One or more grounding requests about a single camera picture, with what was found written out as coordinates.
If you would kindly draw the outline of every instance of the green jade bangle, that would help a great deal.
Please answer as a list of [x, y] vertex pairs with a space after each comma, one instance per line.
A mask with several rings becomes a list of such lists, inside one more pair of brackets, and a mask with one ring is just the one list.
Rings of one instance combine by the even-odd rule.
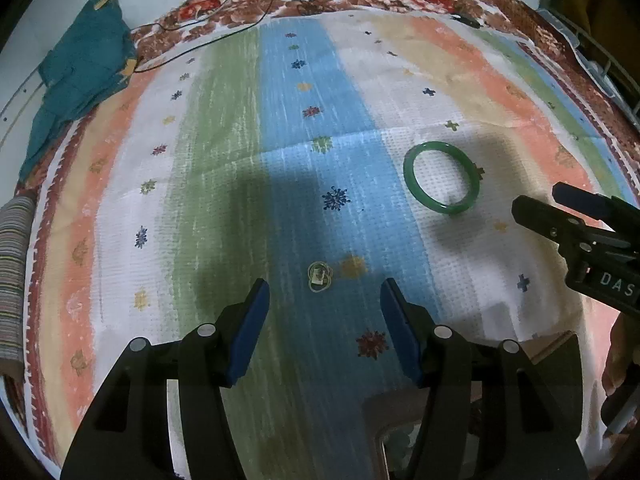
[[[438, 202], [427, 195], [420, 187], [420, 184], [418, 184], [414, 173], [415, 157], [420, 155], [422, 152], [431, 151], [447, 153], [447, 155], [452, 156], [456, 161], [458, 161], [465, 170], [469, 183], [469, 192], [460, 202], [456, 202], [455, 204], [443, 204]], [[404, 156], [404, 164], [402, 165], [402, 172], [404, 173], [404, 182], [415, 199], [423, 206], [438, 213], [444, 213], [447, 215], [462, 213], [474, 204], [476, 198], [478, 198], [478, 193], [480, 192], [480, 176], [476, 165], [471, 162], [471, 159], [468, 158], [462, 150], [456, 148], [452, 144], [440, 142], [439, 140], [432, 140], [431, 142], [418, 144], [406, 152], [406, 155]]]

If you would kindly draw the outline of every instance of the silver screw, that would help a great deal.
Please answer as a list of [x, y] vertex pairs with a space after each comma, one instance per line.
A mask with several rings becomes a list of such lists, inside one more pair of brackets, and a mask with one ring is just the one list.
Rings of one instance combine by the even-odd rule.
[[520, 345], [511, 339], [507, 339], [507, 341], [502, 343], [502, 348], [510, 354], [517, 354], [520, 351]]
[[451, 329], [444, 325], [438, 325], [433, 329], [433, 333], [440, 339], [449, 339], [453, 335]]
[[140, 352], [145, 346], [146, 339], [143, 337], [137, 337], [131, 343], [129, 343], [129, 348], [131, 348], [132, 352]]
[[216, 326], [211, 323], [205, 323], [198, 327], [198, 335], [200, 337], [209, 337], [216, 333]]

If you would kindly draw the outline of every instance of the rolled striped fabric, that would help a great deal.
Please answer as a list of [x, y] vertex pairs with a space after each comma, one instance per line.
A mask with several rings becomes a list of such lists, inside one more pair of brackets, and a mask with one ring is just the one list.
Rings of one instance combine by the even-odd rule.
[[22, 383], [24, 273], [34, 197], [17, 196], [0, 208], [0, 374]]

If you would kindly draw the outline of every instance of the blue stripe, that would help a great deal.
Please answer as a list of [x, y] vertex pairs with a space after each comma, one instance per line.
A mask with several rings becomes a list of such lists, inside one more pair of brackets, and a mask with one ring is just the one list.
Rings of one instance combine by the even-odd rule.
[[[288, 38], [287, 33], [296, 34]], [[260, 28], [262, 56], [262, 164], [271, 194], [272, 306], [286, 309], [283, 354], [295, 358], [318, 478], [371, 478], [362, 403], [410, 384], [393, 351], [377, 360], [358, 357], [366, 329], [386, 332], [380, 285], [395, 277], [407, 300], [433, 317], [439, 301], [428, 258], [404, 193], [404, 183], [380, 131], [343, 72], [333, 43], [314, 18], [283, 18]], [[289, 47], [296, 44], [297, 50]], [[292, 68], [296, 60], [301, 68]], [[312, 84], [300, 91], [298, 83]], [[319, 107], [305, 118], [302, 111]], [[311, 140], [331, 136], [333, 147], [315, 152]], [[323, 209], [322, 195], [346, 189], [351, 200]], [[340, 277], [348, 254], [364, 258], [357, 280]], [[316, 260], [334, 268], [332, 286], [308, 289], [306, 270]]]
[[579, 127], [585, 133], [584, 137], [588, 138], [600, 153], [604, 164], [606, 164], [607, 168], [609, 168], [609, 172], [615, 179], [616, 184], [618, 184], [618, 188], [622, 193], [621, 198], [623, 198], [630, 204], [637, 204], [638, 199], [635, 197], [631, 188], [629, 187], [629, 183], [626, 180], [625, 175], [622, 173], [622, 168], [620, 168], [620, 166], [614, 160], [613, 154], [607, 146], [607, 141], [602, 137], [600, 132], [596, 130], [593, 124], [591, 124], [591, 121], [587, 117], [587, 115], [585, 115], [583, 111], [580, 110], [580, 107], [562, 90], [556, 80], [551, 77], [549, 73], [540, 66], [539, 63], [531, 59], [531, 57], [528, 56], [526, 52], [518, 47], [516, 41], [508, 40], [507, 38], [503, 38], [500, 36], [497, 36], [497, 39], [503, 45], [508, 47], [509, 50], [516, 56], [526, 61], [526, 63], [536, 71], [542, 81], [544, 81], [544, 83], [549, 86], [549, 88], [551, 88], [558, 100], [562, 103], [562, 106], [571, 114], [571, 117], [574, 118], [577, 127]]

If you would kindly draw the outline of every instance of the teal garment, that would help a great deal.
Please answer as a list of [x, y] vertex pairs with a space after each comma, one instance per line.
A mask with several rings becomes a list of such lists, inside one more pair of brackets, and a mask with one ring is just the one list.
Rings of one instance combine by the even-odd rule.
[[65, 123], [83, 117], [107, 97], [126, 88], [127, 59], [136, 59], [129, 27], [122, 21], [118, 0], [89, 0], [58, 44], [38, 67], [47, 87], [31, 127], [27, 156], [20, 168], [24, 181]]

